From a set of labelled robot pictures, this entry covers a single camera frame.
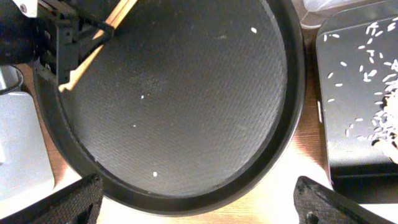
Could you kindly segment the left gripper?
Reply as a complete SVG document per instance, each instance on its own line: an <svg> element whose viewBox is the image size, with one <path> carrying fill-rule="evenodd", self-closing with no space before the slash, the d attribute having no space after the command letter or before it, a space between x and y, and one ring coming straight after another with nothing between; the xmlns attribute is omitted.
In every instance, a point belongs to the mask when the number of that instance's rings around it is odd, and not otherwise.
<svg viewBox="0 0 398 224"><path fill-rule="evenodd" d="M37 1L35 17L25 12L26 4L1 1L1 65L35 62L57 86L114 35L114 27L78 16L68 1Z"/></svg>

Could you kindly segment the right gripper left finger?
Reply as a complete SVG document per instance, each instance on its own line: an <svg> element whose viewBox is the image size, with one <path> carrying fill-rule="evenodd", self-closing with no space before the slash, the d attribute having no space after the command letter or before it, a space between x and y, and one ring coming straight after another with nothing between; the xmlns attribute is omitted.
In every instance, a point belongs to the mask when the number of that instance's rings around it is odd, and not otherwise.
<svg viewBox="0 0 398 224"><path fill-rule="evenodd" d="M103 200L103 181L90 174L33 205L1 219L1 223L97 222Z"/></svg>

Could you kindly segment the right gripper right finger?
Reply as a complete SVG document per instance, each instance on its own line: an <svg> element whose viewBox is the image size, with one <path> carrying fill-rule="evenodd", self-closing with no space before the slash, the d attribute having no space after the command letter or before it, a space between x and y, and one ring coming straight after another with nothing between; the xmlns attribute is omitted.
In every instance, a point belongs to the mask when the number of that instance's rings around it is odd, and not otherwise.
<svg viewBox="0 0 398 224"><path fill-rule="evenodd" d="M294 189L294 206L300 224L392 224L314 180L300 176Z"/></svg>

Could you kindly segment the food scraps with rice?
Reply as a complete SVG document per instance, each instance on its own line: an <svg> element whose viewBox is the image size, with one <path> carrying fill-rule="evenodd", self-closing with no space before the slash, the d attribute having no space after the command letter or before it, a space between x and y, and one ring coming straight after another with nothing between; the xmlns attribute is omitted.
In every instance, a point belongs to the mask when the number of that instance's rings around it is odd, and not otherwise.
<svg viewBox="0 0 398 224"><path fill-rule="evenodd" d="M329 165L389 164L373 142L397 134L397 107L389 106L397 96L397 17L329 18L316 50Z"/></svg>

